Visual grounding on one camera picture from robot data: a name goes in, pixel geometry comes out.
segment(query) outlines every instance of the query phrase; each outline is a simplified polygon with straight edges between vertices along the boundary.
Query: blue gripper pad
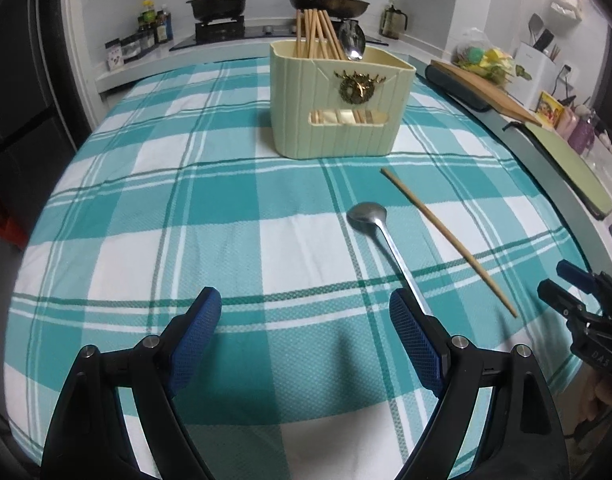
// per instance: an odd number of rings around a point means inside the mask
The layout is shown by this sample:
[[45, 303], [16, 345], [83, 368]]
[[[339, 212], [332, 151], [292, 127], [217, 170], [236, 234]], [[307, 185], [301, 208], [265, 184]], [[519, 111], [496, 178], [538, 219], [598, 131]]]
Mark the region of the blue gripper pad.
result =
[[561, 260], [556, 267], [557, 275], [566, 280], [571, 285], [575, 285], [579, 290], [586, 294], [595, 294], [597, 282], [595, 277], [568, 260]]
[[[390, 295], [390, 320], [422, 386], [432, 391], [435, 397], [439, 397], [443, 392], [441, 356], [410, 312], [410, 308], [402, 297], [402, 292], [402, 289], [398, 289]], [[418, 315], [424, 316], [418, 306], [417, 310]]]
[[221, 316], [221, 295], [212, 287], [204, 290], [208, 290], [208, 294], [200, 294], [185, 314], [188, 316], [193, 309], [196, 311], [194, 319], [190, 321], [188, 329], [170, 357], [168, 391], [172, 397], [190, 382]]

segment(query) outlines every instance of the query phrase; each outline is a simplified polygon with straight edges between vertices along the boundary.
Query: wall outlet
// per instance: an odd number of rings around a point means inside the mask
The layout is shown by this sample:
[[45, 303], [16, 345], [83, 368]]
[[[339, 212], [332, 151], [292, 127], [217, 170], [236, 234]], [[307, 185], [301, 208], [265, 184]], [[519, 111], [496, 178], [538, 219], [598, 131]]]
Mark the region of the wall outlet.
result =
[[568, 66], [570, 67], [570, 72], [568, 73], [568, 75], [567, 75], [567, 76], [566, 76], [564, 73], [561, 73], [560, 79], [561, 79], [562, 81], [565, 81], [565, 80], [566, 80], [566, 78], [567, 78], [567, 80], [568, 80], [568, 85], [570, 85], [570, 86], [574, 86], [575, 81], [577, 81], [577, 76], [579, 75], [579, 70], [577, 70], [577, 67], [575, 67], [575, 65], [573, 65], [573, 64], [572, 64], [571, 62], [569, 62], [569, 61], [564, 61], [564, 62], [561, 64], [561, 68], [560, 68], [560, 70], [561, 70], [562, 68], [564, 68], [564, 65], [568, 65]]

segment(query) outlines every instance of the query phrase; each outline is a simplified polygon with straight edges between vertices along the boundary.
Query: table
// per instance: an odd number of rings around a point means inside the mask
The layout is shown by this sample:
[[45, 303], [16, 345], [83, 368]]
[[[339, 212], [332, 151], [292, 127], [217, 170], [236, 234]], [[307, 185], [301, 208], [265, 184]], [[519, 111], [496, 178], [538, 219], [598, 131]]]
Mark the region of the table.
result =
[[[477, 274], [382, 175], [388, 166], [516, 304]], [[205, 285], [223, 314], [175, 398], [217, 479], [392, 479], [436, 404], [388, 317], [402, 286], [363, 201], [388, 226], [430, 308], [481, 348], [534, 350], [553, 392], [579, 362], [536, 294], [562, 258], [585, 267], [550, 202], [508, 150], [417, 78], [391, 155], [287, 160], [273, 149], [269, 60], [193, 65], [141, 81], [57, 184], [10, 306], [4, 370], [16, 440], [37, 462], [77, 351], [132, 347]], [[588, 298], [575, 291], [584, 300]], [[472, 461], [482, 391], [455, 473]], [[131, 392], [140, 468], [156, 474]]]

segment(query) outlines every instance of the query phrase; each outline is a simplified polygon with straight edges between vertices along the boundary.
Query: wooden cutting board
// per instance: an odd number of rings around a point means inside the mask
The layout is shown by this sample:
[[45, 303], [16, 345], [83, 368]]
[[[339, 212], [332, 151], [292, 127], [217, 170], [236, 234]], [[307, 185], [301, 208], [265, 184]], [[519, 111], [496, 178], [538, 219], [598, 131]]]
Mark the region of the wooden cutting board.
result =
[[535, 117], [533, 117], [528, 110], [523, 108], [517, 101], [513, 100], [513, 98], [506, 92], [497, 88], [495, 85], [489, 81], [486, 81], [477, 74], [473, 74], [472, 72], [468, 72], [467, 70], [459, 68], [458, 66], [434, 59], [431, 61], [431, 65], [457, 79], [457, 81], [462, 83], [462, 85], [472, 90], [484, 101], [489, 103], [500, 114], [513, 118], [517, 121], [542, 126], [541, 123]]

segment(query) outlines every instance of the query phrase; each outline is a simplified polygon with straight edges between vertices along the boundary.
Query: green cutting board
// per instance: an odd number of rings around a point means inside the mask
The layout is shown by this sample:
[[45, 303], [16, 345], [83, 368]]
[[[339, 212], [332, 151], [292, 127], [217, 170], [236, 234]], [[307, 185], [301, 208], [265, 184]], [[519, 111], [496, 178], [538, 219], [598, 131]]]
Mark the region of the green cutting board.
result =
[[525, 124], [524, 127], [550, 155], [553, 163], [592, 215], [599, 220], [606, 218], [612, 212], [611, 197], [577, 152], [554, 132], [544, 130], [535, 124]]

